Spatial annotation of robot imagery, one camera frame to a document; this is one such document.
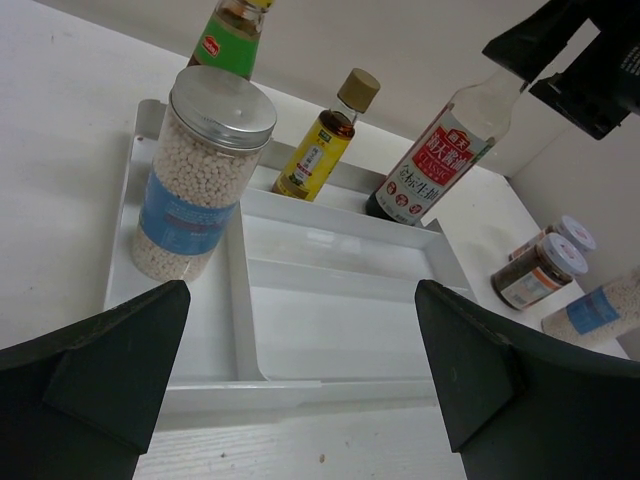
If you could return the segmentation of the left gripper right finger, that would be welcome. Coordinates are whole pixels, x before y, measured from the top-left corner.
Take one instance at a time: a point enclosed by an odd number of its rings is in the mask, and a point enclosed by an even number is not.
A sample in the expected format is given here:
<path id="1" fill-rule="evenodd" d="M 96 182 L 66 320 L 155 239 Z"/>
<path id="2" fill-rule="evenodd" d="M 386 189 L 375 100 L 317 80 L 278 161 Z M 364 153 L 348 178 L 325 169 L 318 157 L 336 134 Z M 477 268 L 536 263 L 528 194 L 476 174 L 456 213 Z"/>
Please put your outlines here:
<path id="1" fill-rule="evenodd" d="M 639 366 L 432 280 L 415 304 L 451 450 L 470 479 L 635 479 Z"/>

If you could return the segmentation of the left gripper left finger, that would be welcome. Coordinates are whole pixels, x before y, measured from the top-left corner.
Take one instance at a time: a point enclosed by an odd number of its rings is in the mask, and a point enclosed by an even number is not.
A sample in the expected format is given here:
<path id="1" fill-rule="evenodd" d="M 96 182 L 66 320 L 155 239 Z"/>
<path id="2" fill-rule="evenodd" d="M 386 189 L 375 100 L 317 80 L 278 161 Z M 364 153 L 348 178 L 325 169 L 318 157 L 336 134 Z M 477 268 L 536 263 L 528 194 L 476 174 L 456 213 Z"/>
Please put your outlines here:
<path id="1" fill-rule="evenodd" d="M 130 479 L 190 306 L 182 280 L 1 352 L 4 479 Z"/>

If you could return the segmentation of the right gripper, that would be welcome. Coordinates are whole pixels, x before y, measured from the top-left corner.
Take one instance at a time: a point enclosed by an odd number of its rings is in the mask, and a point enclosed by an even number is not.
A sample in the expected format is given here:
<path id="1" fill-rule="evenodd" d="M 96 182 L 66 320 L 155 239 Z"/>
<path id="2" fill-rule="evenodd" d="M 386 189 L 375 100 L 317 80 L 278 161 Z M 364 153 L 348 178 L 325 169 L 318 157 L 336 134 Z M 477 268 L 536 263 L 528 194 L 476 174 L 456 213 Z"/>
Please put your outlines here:
<path id="1" fill-rule="evenodd" d="M 530 89 L 596 140 L 639 113 L 639 2 L 551 0 L 490 40 L 482 54 L 532 83 L 589 19 L 598 35 L 562 73 Z"/>

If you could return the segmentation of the white bead jar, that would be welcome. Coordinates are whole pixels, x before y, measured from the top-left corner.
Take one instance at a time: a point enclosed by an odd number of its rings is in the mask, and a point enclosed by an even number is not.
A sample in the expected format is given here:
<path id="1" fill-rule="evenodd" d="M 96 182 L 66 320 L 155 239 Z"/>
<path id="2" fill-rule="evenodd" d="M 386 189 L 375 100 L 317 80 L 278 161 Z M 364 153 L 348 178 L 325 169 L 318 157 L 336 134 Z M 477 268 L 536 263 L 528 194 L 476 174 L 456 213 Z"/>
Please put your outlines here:
<path id="1" fill-rule="evenodd" d="M 541 320 L 542 332 L 584 348 L 598 346 L 639 327 L 639 267 Z"/>
<path id="2" fill-rule="evenodd" d="M 201 275 L 276 121 L 271 100 L 238 75 L 209 66 L 177 75 L 133 239 L 142 273 L 158 281 Z"/>

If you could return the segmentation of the soy sauce bottle black cap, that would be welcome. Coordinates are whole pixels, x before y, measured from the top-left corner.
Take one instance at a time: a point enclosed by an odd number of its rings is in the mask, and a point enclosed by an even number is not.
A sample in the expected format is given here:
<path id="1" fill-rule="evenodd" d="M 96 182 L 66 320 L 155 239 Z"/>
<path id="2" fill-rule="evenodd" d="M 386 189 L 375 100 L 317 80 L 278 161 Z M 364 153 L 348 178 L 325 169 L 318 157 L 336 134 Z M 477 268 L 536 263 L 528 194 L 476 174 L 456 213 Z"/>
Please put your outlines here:
<path id="1" fill-rule="evenodd" d="M 506 135 L 513 107 L 528 85 L 500 68 L 485 81 L 456 91 L 369 196 L 365 213 L 418 225 Z"/>

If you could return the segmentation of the chili jar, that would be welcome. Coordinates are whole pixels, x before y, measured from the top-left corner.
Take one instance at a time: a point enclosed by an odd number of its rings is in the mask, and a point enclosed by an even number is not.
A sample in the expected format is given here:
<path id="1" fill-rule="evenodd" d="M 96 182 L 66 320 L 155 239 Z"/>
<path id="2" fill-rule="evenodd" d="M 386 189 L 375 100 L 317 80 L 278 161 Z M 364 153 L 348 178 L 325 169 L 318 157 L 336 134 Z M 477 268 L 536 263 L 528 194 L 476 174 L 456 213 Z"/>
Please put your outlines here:
<path id="1" fill-rule="evenodd" d="M 510 308 L 525 310 L 588 272 L 588 264 L 571 244 L 553 241 L 530 248 L 490 277 L 496 295 Z"/>
<path id="2" fill-rule="evenodd" d="M 563 215 L 559 220 L 549 224 L 538 234 L 508 254 L 509 261 L 523 255 L 530 248 L 544 242 L 551 236 L 553 241 L 562 238 L 561 243 L 571 244 L 581 254 L 588 254 L 597 249 L 597 242 L 590 231 L 579 221 L 569 215 Z"/>

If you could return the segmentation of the small oil bottle gold cap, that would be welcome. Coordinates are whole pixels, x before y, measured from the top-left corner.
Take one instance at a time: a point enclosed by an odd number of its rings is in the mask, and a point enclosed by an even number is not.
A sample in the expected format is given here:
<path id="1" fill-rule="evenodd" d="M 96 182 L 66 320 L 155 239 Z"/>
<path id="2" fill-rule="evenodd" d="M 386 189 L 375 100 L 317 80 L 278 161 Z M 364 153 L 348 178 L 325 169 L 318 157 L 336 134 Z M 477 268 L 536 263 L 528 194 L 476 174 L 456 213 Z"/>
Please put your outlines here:
<path id="1" fill-rule="evenodd" d="M 355 136 L 355 125 L 380 90 L 379 81 L 354 68 L 323 110 L 275 180 L 271 191 L 312 202 Z"/>

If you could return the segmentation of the chili sauce bottle yellow cap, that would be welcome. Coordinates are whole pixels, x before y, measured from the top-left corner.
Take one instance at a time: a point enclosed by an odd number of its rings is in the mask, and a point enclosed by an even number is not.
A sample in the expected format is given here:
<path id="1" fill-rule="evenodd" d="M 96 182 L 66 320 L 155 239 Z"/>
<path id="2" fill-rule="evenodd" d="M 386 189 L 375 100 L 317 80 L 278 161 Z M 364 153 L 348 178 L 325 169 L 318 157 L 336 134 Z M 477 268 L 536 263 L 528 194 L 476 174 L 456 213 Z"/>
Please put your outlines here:
<path id="1" fill-rule="evenodd" d="M 219 1 L 187 66 L 212 66 L 250 80 L 271 0 Z"/>

